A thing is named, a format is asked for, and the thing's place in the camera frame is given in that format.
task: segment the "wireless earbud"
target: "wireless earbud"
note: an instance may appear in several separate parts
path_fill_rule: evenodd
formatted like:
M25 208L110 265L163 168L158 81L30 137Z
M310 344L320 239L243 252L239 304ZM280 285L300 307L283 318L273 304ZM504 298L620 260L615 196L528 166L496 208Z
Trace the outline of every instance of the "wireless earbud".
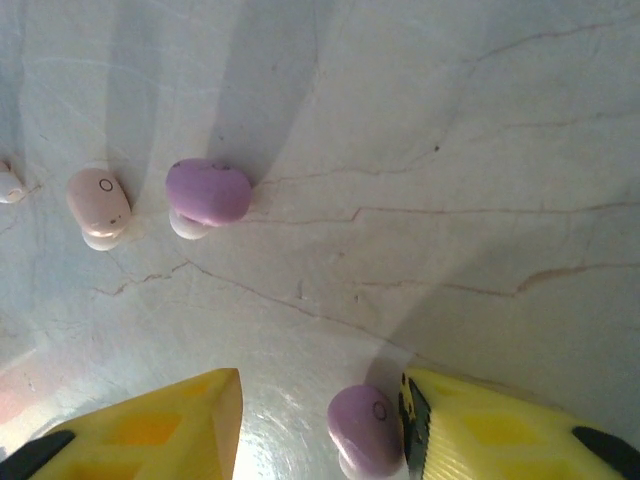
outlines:
M22 199L26 193L26 189L9 170L7 164L0 161L0 203L15 203Z
M111 172L86 168L67 184L67 203L82 229L82 237L94 250L106 251L121 240L131 219L131 207Z
M246 175L212 160L192 158L175 163L167 174L166 188L171 227L188 240L240 220L251 203Z
M355 385L342 390L329 404L327 422L340 467L350 480L387 478L400 468L398 414L377 388Z

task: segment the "dark spot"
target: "dark spot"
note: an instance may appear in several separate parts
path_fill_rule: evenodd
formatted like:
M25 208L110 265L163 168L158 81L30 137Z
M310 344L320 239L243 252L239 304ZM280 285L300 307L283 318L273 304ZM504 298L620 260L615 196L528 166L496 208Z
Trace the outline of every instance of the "dark spot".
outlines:
M215 162L211 166L216 170L231 170L231 167L224 162Z
M375 402L373 404L373 416L376 417L376 420L380 420L384 422L387 419L387 409L384 408L381 402Z

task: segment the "crack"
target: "crack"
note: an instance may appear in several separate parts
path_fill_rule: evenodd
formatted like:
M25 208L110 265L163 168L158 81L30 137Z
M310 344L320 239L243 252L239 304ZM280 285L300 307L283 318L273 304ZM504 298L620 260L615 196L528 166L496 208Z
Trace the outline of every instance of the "crack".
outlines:
M575 208L575 209L514 209L514 208L472 208L472 209L459 209L459 210L429 210L429 209L415 209L415 208L388 208L388 207L359 207L353 213L350 218L319 218L311 220L268 220L268 219L249 219L243 220L242 223L258 223L258 224L276 224L276 225L313 225L313 224L339 224L339 223L353 223L361 215L368 212L376 213L401 213L407 215L480 215L480 214L507 214L507 215L574 215L580 213L599 212L604 210L611 210L617 208L634 208L639 207L640 201L632 202L612 202L603 203L599 205L591 205L587 207Z
M109 297L117 297L118 295L120 295L121 293L123 293L125 290L127 290L129 287L134 286L134 285L142 285L143 283L147 283L149 281L152 280L167 280L171 278L171 275L162 275L160 273L153 273L151 275L147 275L144 279L142 280L129 280L128 282L123 283L122 285L120 285L115 291L113 292L108 292L106 290L102 290L100 288L92 288L91 290L93 290L94 292L100 293L102 295L107 295Z
M467 78L465 79L464 87L462 88L462 91L460 92L460 95L458 96L458 101L457 101L457 104L455 106L455 110L453 112L453 115L451 115L451 118L447 122L447 124L446 124L446 126L444 128L444 132L442 133L442 136L440 137L440 140L438 141L438 145L440 147L442 147L445 144L445 142L447 140L447 137L449 136L449 131L451 130L451 128L453 128L456 120L460 116L460 109L462 107L462 104L464 103L464 100L466 98L467 92L469 91L469 86L471 85L471 78L476 73L476 69L477 68L478 68L477 65L473 65L473 67L471 68L471 70L467 74Z
M584 247L584 253L582 254L582 261L580 262L581 266L584 266L587 263L587 257L589 256L589 252L591 251L591 244L596 237L596 227L600 222L600 216L598 215L591 225L591 230L589 231L589 238L587 239L587 244Z
M634 20L636 18L640 17L640 12L639 13L635 13L633 15L630 15L626 18L620 19L620 20L616 20L613 22L606 22L606 23L595 23L592 25L583 25L581 27L576 27L573 28L571 30L565 30L564 32L546 32L546 33L537 33L535 35L531 35L529 37L525 37L525 38L521 38L520 40L516 40L513 43L510 43L508 45L505 45L503 47L499 47L496 48L494 50L490 50L487 53L484 53L482 55L480 55L479 57L472 59L472 60L466 60L463 63L477 63L477 62L481 62L487 58L493 57L495 55L499 55L502 54L508 50L512 50L514 48L517 48L525 43L529 43L535 40L541 40L544 38L562 38L562 37L569 37L571 35L575 35L577 33L581 33L581 32L586 32L586 31L594 31L594 30L598 30L601 28L607 28L607 27L613 27L616 25L619 25L621 23L624 23L626 21L629 20Z
M502 298L515 298L518 295L528 292L534 289L538 285L563 277L570 277L574 275L580 275L590 270L626 270L640 268L640 263L601 263L593 265L580 265L577 267L562 267L553 268L549 270L543 270L533 273L525 278L520 284L511 292L505 292L500 290L494 290L489 288L478 288L468 285L461 285L456 283L442 283L437 284L433 282L421 281L421 280L399 280L397 282L354 282L352 285L360 287L374 287L374 288L401 288L401 287L433 287L433 288L447 288L451 290L461 290L470 293L476 293L478 295L487 295L491 297Z
M504 125L494 132L483 133L482 135L478 135L477 137L471 138L469 143L476 143L481 140L485 140L487 138L493 138L501 133L507 132L509 130L521 129L521 128L562 128L562 127L570 127L573 125L578 125L580 123L586 123L594 120L615 120L625 117L632 117L634 115L640 114L638 110L630 110L627 112L598 112L595 115L589 115L586 117L578 117L571 118L568 120L558 120L558 121L550 121L550 122L521 122L521 123L512 123L508 125Z
M215 273L212 273L209 270L206 270L206 269L202 268L200 265L198 265L197 263L195 263L195 262L193 262L193 261L191 261L189 259L186 259L183 263L181 263L180 265L174 267L171 270L171 273L174 273L174 272L176 272L176 271L178 271L178 270L180 270L182 268L185 268L185 267L187 267L189 265L192 266L193 268L195 268L196 270L198 270L203 275L206 275L207 277L215 278L216 280L220 280L222 282L225 282L225 283L228 283L228 284L233 285L235 287L238 287L238 288L244 290L245 292L251 293L251 294L253 294L253 295L255 295L255 296L259 297L259 298L262 298L263 300L267 300L269 302L273 302L273 303L276 303L276 304L281 305L283 307L289 308L289 309L294 310L294 311L296 311L298 313L301 313L302 315L304 315L306 317L310 317L310 318L312 318L314 320L326 320L326 321L341 325L343 327L347 327L347 328L350 328L352 330L359 331L359 332L364 333L365 335L368 335L369 337L371 337L371 338L373 338L373 339L375 339L377 341L385 342L385 343L387 343L389 345L392 345L392 346L394 346L396 348L404 350L405 352L411 353L412 355L414 355L414 356L416 356L416 357L418 357L418 358L420 358L422 360L427 360L427 358L422 356L421 354L419 354L417 352L414 352L414 351L412 351L410 349L407 349L406 347L403 347L402 345L399 345L399 344L395 343L392 340L389 340L389 339L386 339L384 337L378 336L378 335L370 332L369 330L367 330L366 328L364 328L364 327L362 327L360 325L354 325L354 324L349 323L348 321L343 320L343 319L338 318L338 317L332 317L332 316L329 316L329 315L315 313L315 312L312 312L312 311L307 310L305 308L299 307L298 305L295 305L293 303L290 303L290 302L287 302L285 300L282 300L280 298L271 297L271 296L266 295L266 294L264 294L262 292L259 292L258 290L254 289L252 287L249 287L248 285L245 285L245 284L237 282L235 280L231 280L230 278L223 277L221 275L217 275Z
M328 172L321 172L321 173L310 173L308 175L300 175L297 177L281 177L281 178L277 178L275 180L266 180L264 182L260 182L260 184L258 186L262 186L262 185L278 185L280 183L283 182L295 182L295 181L299 181L299 180L308 180L311 178L322 178L322 177L330 177L332 175L338 174L338 173L356 173L356 174L361 174L361 175L368 175L368 176L372 176L372 177L378 177L380 175L394 175L394 174L401 174L401 173L408 173L408 172L412 172L414 170L419 170L420 168L422 168L422 166L413 166L418 160L426 157L427 155L429 155L430 152L427 153L421 153L420 155L418 155L417 157L415 157L414 159L412 159L409 162L409 166L401 168L401 169L397 169L397 170L364 170L364 169L360 169L360 168L337 168L334 170L329 170Z
M127 272L122 265L120 265L120 263L115 259L115 257L113 256L113 254L111 252L106 252L107 256L113 261L113 263L116 264L116 267L118 267L118 270L120 270L120 273L122 273L123 275L125 275L126 277L130 277L130 273Z
M8 227L5 227L2 230L0 230L0 235L3 235L5 233L7 233L8 231L10 231L16 225L18 225L18 218L14 217Z
M24 198L26 198L26 197L27 197L27 195L32 195L32 194L34 194L34 193L36 193L36 192L39 192L39 191L40 191L40 190L42 190L43 188L44 188L44 185L43 185L42 183L38 183L38 184L36 184L36 186L35 186L35 187L33 187L31 190L28 190L28 191L27 191L26 195L25 195L24 197L22 197L22 198L20 199L20 201L22 201Z

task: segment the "marble surface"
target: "marble surface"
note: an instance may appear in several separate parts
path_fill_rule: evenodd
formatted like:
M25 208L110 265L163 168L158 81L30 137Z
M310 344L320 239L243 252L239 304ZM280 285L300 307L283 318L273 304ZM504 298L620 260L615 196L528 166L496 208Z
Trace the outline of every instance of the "marble surface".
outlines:
M0 0L0 446L240 368L239 479L340 478L325 409L409 362L640 446L640 2ZM164 178L255 201L204 240ZM90 250L67 180L133 205Z

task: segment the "white earbud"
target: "white earbud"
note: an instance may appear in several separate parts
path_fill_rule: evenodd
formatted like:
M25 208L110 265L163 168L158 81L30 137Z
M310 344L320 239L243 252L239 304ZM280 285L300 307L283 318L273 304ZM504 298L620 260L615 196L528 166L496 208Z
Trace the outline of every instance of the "white earbud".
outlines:
M27 191L20 180L0 161L0 203L15 203L26 195Z

